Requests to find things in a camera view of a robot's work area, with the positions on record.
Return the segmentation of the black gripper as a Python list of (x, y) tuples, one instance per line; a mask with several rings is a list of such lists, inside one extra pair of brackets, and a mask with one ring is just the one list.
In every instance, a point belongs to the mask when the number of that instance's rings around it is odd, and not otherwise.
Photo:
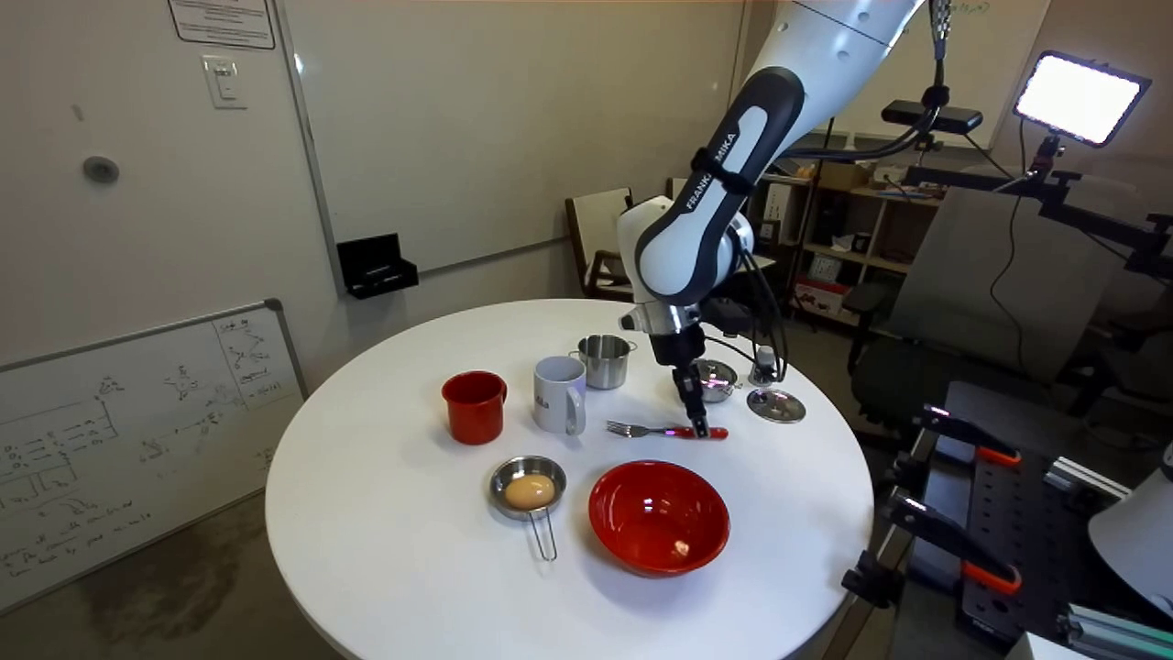
[(705, 382), (694, 358), (705, 357), (705, 331), (700, 328), (652, 328), (648, 344), (661, 366), (674, 366), (674, 389), (685, 407), (694, 432), (709, 432), (705, 410)]

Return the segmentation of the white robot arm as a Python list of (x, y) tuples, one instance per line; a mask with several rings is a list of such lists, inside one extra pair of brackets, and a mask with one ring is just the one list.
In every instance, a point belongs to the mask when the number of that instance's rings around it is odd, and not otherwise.
[(736, 252), (739, 204), (767, 168), (836, 116), (882, 67), (925, 0), (777, 0), (775, 27), (712, 138), (694, 154), (678, 198), (648, 198), (617, 219), (634, 291), (623, 316), (671, 369), (685, 418), (709, 430), (700, 305)]

